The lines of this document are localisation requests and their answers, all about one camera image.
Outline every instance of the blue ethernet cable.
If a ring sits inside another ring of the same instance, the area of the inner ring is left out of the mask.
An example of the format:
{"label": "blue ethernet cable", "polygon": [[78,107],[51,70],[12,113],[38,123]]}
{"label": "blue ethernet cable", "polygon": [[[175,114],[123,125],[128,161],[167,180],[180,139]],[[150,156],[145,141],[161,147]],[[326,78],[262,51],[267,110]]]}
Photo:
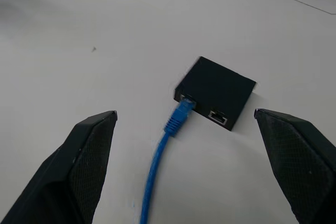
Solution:
{"label": "blue ethernet cable", "polygon": [[148,178],[146,182],[145,192],[143,195],[142,201],[142,210],[140,217],[140,224],[147,224],[148,221],[148,212],[150,207],[150,201],[152,196],[152,190],[155,182],[156,172],[158,171],[158,166],[161,160],[162,153],[164,148],[168,142],[169,137],[175,136],[175,134],[179,131],[183,123],[187,120],[192,109],[195,108],[195,103],[188,100],[183,99],[169,121],[167,122],[166,127],[164,128],[165,134],[163,135],[158,147],[156,148],[155,154],[153,156],[151,169],[148,173]]}

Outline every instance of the black box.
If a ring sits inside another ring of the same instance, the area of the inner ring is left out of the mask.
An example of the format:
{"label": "black box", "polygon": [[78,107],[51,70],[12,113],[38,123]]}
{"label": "black box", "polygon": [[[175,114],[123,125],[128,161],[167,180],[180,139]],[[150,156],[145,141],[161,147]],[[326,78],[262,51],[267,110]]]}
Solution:
{"label": "black box", "polygon": [[200,57],[176,87],[174,99],[196,102],[197,113],[231,131],[255,85],[255,81]]}

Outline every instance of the black plastic housing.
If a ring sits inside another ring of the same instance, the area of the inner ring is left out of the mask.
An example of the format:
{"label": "black plastic housing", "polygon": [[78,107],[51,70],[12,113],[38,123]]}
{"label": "black plastic housing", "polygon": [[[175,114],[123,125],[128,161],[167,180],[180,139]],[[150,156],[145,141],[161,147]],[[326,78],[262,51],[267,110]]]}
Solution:
{"label": "black plastic housing", "polygon": [[259,109],[255,118],[283,194],[300,224],[336,223],[336,148],[310,122]]}
{"label": "black plastic housing", "polygon": [[91,224],[100,199],[117,114],[76,124],[39,167],[1,224]]}
{"label": "black plastic housing", "polygon": [[197,113],[231,131],[255,85],[255,81],[200,57],[176,87],[174,99],[193,100]]}

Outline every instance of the white table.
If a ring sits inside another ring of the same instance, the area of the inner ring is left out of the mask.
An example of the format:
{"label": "white table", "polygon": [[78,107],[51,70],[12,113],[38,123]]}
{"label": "white table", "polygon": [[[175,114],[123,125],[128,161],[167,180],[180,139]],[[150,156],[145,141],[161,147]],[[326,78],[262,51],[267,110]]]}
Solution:
{"label": "white table", "polygon": [[138,223],[174,88],[202,55],[258,87],[233,132],[193,113],[170,141],[150,223],[297,223],[253,112],[310,120],[336,143],[336,16],[293,0],[0,4],[0,218],[77,122],[117,110],[93,223]]}

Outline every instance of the cable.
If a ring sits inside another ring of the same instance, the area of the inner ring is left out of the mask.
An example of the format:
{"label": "cable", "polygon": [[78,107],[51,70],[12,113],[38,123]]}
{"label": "cable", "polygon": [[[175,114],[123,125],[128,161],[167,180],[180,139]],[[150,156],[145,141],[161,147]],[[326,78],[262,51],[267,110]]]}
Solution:
{"label": "cable", "polygon": [[164,151],[164,148],[166,147],[169,137],[175,136],[175,134],[181,128],[183,123],[187,120],[190,112],[192,111],[194,107],[195,107],[194,102],[188,99],[182,100],[177,106],[177,108],[175,109],[175,111],[173,112],[169,121],[167,122],[166,127],[164,128],[165,134],[163,135],[158,147],[156,148],[156,151],[155,151],[155,154],[152,160],[152,165],[148,173],[148,178],[147,178],[145,192],[144,192],[143,201],[142,201],[140,224],[147,224],[148,212],[149,212],[150,201],[151,201],[153,186],[155,182],[156,172],[158,171],[158,166],[159,166],[159,163],[162,157],[162,153]]}

